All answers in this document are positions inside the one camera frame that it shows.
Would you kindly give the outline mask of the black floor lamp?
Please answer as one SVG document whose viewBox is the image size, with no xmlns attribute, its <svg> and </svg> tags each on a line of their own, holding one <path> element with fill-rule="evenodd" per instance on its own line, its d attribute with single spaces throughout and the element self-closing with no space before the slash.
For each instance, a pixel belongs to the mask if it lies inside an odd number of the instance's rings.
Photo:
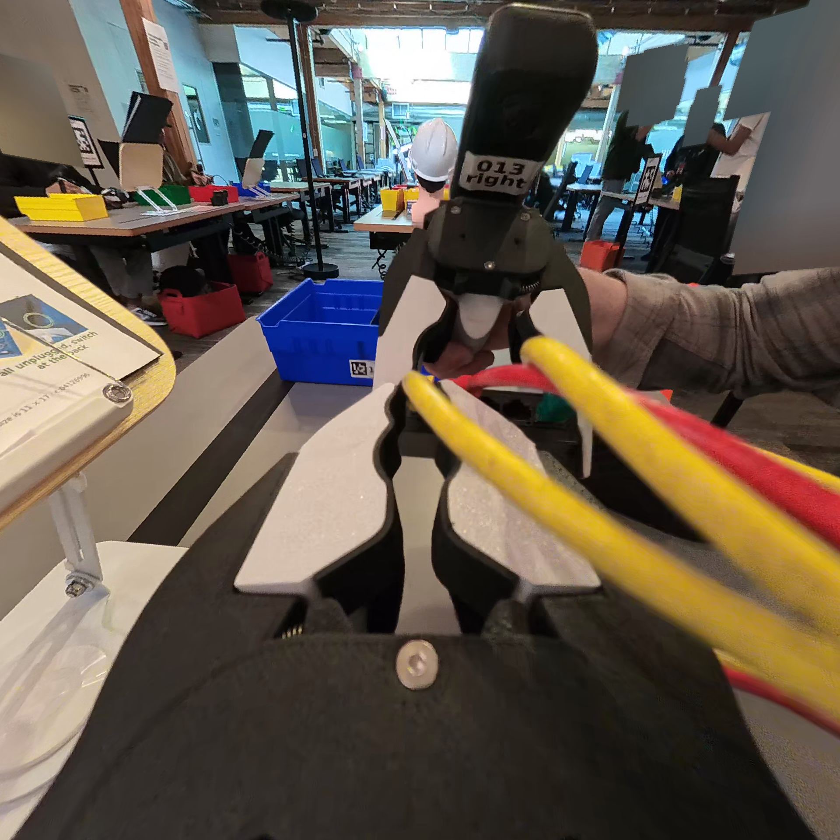
<svg viewBox="0 0 840 840">
<path fill-rule="evenodd" d="M 309 24 L 317 16 L 315 6 L 302 1 L 262 1 L 261 11 L 274 20 L 286 23 L 290 43 L 290 53 L 293 73 L 297 87 L 299 120 L 304 160 L 304 177 L 308 188 L 308 199 L 311 216 L 311 233 L 313 235 L 316 258 L 301 267 L 303 276 L 317 282 L 338 278 L 340 268 L 324 260 L 319 226 L 319 202 L 316 195 L 312 171 L 312 144 L 309 125 L 309 110 L 306 85 L 301 74 L 301 49 L 299 47 L 298 25 Z"/>
</svg>

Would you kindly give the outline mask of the large blue plastic bin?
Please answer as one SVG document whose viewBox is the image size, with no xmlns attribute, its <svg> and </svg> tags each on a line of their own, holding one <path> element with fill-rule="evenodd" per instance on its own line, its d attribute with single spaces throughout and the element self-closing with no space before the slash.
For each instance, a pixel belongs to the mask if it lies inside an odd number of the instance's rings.
<svg viewBox="0 0 840 840">
<path fill-rule="evenodd" d="M 382 280 L 306 279 L 257 322 L 286 382 L 371 386 Z"/>
</svg>

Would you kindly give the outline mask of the white hard hat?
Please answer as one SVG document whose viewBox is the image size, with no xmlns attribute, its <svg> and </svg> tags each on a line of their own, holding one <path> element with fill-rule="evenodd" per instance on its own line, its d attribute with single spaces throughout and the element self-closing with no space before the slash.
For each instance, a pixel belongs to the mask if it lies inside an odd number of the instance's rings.
<svg viewBox="0 0 840 840">
<path fill-rule="evenodd" d="M 409 156 L 418 179 L 446 183 L 458 159 L 458 141 L 454 131 L 441 118 L 422 123 L 417 129 Z"/>
</svg>

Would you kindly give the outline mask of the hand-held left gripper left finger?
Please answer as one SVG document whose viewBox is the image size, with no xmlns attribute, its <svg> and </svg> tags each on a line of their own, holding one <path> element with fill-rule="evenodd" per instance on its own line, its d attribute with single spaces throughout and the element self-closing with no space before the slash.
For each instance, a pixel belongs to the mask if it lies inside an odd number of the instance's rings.
<svg viewBox="0 0 840 840">
<path fill-rule="evenodd" d="M 251 595 L 333 599 L 365 613 L 373 634 L 396 630 L 405 581 L 393 479 L 406 417 L 386 383 L 309 438 L 297 453 L 234 579 Z"/>
</svg>

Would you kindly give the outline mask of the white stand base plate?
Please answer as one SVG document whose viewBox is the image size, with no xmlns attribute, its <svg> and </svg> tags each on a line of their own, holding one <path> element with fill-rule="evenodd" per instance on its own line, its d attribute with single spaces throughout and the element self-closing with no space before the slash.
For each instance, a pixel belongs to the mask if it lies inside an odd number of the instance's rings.
<svg viewBox="0 0 840 840">
<path fill-rule="evenodd" d="M 185 549 L 100 542 L 103 580 L 69 596 L 60 561 L 1 624 L 1 838 L 13 838 L 63 769 L 110 668 Z"/>
</svg>

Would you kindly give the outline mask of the small wooden board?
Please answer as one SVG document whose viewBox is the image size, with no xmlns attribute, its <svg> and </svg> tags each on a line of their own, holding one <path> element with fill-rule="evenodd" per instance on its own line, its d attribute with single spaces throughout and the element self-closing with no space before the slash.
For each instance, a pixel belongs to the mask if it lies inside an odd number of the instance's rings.
<svg viewBox="0 0 840 840">
<path fill-rule="evenodd" d="M 157 189 L 163 183 L 164 147 L 158 143 L 119 144 L 119 182 L 126 193 L 146 188 Z"/>
</svg>

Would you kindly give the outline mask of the white paper notice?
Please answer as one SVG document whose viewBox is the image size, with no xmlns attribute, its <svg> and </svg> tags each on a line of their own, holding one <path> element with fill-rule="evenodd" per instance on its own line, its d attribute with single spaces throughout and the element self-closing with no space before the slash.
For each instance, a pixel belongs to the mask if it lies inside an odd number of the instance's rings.
<svg viewBox="0 0 840 840">
<path fill-rule="evenodd" d="M 179 80 L 165 29 L 160 24 L 147 18 L 142 18 L 142 22 L 159 87 L 162 90 L 178 92 Z"/>
</svg>

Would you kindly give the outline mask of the person's right forearm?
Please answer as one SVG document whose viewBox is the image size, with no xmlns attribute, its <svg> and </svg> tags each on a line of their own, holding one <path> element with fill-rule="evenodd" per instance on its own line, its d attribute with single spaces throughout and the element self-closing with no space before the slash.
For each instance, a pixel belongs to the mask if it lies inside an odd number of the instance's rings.
<svg viewBox="0 0 840 840">
<path fill-rule="evenodd" d="M 839 268 L 787 270 L 741 288 L 579 268 L 592 357 L 640 391 L 739 398 L 801 392 L 839 406 Z"/>
</svg>

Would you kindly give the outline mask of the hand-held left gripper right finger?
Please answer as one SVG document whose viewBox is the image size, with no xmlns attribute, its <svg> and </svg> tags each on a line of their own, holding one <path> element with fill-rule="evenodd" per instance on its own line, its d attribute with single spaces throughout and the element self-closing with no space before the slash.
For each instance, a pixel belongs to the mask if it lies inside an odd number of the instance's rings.
<svg viewBox="0 0 840 840">
<path fill-rule="evenodd" d="M 602 595 L 602 580 L 588 560 L 435 437 L 434 461 L 444 482 L 431 562 L 462 634 L 479 634 L 502 602 L 530 613 L 543 600 Z"/>
</svg>

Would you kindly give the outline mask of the black office chair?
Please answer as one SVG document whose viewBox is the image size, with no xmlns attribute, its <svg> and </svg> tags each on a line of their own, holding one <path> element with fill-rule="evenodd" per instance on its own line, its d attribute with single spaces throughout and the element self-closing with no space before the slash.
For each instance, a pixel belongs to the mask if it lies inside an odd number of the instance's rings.
<svg viewBox="0 0 840 840">
<path fill-rule="evenodd" d="M 660 236 L 647 265 L 648 274 L 684 283 L 708 280 L 728 243 L 739 177 L 697 178 L 682 187 L 675 221 Z"/>
</svg>

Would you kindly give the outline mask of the person's right hand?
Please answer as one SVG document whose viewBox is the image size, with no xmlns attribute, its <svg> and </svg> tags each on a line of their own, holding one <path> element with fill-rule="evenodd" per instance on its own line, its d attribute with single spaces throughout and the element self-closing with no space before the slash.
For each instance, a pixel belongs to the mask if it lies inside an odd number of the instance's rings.
<svg viewBox="0 0 840 840">
<path fill-rule="evenodd" d="M 426 352 L 423 360 L 425 371 L 439 380 L 450 380 L 491 367 L 495 363 L 496 352 L 509 350 L 511 320 L 528 310 L 530 304 L 529 297 L 500 304 L 494 311 L 496 319 L 492 327 L 486 323 L 479 327 L 479 331 L 484 330 L 481 335 L 470 335 L 464 329 L 462 333 L 452 332 L 440 351 Z"/>
</svg>

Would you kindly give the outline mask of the black network switch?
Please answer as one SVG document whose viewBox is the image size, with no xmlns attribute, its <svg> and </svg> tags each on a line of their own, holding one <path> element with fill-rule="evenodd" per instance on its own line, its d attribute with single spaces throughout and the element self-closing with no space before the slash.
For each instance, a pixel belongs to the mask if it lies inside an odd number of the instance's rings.
<svg viewBox="0 0 840 840">
<path fill-rule="evenodd" d="M 538 420 L 538 406 L 543 395 L 513 390 L 487 390 L 480 400 L 519 428 L 536 446 L 537 450 L 548 452 L 561 464 L 571 469 L 581 462 L 582 438 L 576 418 L 562 422 Z M 402 456 L 434 459 L 438 441 L 425 421 L 409 406 L 406 420 L 399 437 Z"/>
</svg>

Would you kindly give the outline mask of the red fabric bag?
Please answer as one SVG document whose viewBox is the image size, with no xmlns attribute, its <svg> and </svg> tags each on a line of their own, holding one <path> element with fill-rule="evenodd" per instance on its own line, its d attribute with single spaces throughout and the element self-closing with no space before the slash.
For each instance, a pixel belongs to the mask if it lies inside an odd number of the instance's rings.
<svg viewBox="0 0 840 840">
<path fill-rule="evenodd" d="M 227 263 L 234 284 L 244 297 L 259 297 L 274 285 L 270 260 L 265 253 L 230 254 Z"/>
<path fill-rule="evenodd" d="M 210 291 L 191 297 L 183 296 L 178 290 L 163 289 L 158 299 L 170 330 L 195 339 L 235 327 L 246 320 L 244 305 L 234 284 L 214 282 Z"/>
</svg>

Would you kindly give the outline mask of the long wooden desk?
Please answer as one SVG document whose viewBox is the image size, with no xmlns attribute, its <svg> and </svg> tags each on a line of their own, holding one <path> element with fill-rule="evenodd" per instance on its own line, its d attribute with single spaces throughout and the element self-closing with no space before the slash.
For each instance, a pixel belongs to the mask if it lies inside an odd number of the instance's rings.
<svg viewBox="0 0 840 840">
<path fill-rule="evenodd" d="M 129 246 L 157 251 L 222 234 L 232 227 L 236 217 L 258 224 L 278 215 L 279 207 L 292 204 L 300 197 L 299 192 L 273 192 L 268 197 L 247 198 L 222 206 L 194 203 L 163 214 L 133 204 L 105 218 L 85 222 L 36 222 L 17 217 L 2 218 L 2 223 L 15 226 L 42 243 Z"/>
</svg>

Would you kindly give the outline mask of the short wooden desk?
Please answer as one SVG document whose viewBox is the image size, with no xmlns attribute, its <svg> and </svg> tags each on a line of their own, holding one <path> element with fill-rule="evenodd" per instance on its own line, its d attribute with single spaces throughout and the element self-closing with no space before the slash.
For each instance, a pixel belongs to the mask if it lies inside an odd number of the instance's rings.
<svg viewBox="0 0 840 840">
<path fill-rule="evenodd" d="M 357 232 L 369 234 L 410 235 L 414 226 L 405 208 L 397 215 L 392 216 L 383 210 L 382 205 L 378 205 L 357 218 L 353 222 L 353 229 Z"/>
</svg>

